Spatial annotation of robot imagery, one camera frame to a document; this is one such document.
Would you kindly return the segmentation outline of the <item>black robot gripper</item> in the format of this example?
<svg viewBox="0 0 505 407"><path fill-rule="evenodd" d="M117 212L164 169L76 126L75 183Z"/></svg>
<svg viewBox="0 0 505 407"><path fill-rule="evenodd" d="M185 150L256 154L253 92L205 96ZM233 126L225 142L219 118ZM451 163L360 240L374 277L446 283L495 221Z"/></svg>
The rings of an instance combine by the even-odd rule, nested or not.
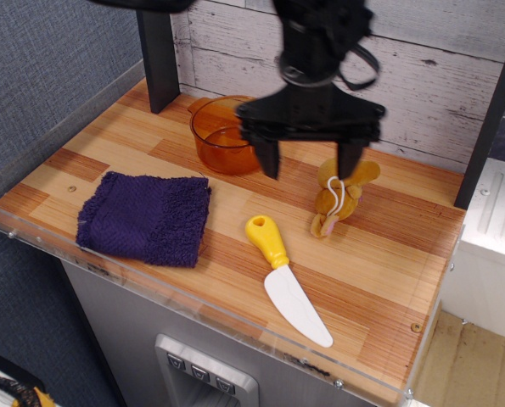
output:
<svg viewBox="0 0 505 407"><path fill-rule="evenodd" d="M380 139L385 107L350 95L331 77L314 83L304 72L285 65L286 85L267 97L236 108L241 137L255 145L265 176L279 176L280 141L337 142L337 174L351 176L364 146Z"/></svg>

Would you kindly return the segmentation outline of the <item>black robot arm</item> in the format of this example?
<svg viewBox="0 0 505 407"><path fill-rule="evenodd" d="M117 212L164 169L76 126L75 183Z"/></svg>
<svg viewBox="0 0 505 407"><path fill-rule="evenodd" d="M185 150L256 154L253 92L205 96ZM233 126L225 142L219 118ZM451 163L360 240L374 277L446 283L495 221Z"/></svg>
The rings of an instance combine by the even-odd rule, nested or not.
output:
<svg viewBox="0 0 505 407"><path fill-rule="evenodd" d="M363 1L276 1L283 26L278 92L236 109L242 138L255 149L262 171L278 177L281 141L335 142L336 170L350 176L362 150L380 139L384 106L340 90L334 78L354 53L378 72L378 60L360 41L370 36L373 12Z"/></svg>

